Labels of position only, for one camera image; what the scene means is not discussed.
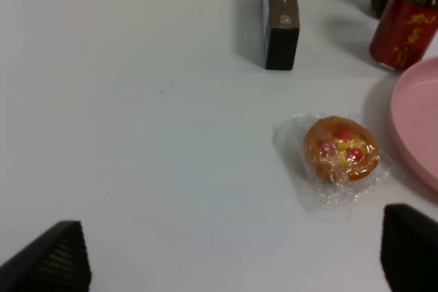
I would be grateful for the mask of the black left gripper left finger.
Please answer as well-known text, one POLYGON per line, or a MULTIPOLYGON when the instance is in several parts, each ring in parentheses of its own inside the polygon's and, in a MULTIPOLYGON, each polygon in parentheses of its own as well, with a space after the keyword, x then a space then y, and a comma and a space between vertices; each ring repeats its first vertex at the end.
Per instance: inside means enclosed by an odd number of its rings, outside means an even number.
POLYGON ((2 291, 89 291, 92 272, 80 221, 61 221, 1 266, 2 291))

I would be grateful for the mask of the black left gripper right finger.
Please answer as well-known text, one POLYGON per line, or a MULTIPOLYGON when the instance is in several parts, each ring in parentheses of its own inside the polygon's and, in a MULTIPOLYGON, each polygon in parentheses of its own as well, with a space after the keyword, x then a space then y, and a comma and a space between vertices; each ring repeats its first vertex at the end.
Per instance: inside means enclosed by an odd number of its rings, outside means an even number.
POLYGON ((407 204, 388 204, 381 265, 392 291, 436 291, 437 221, 407 204))

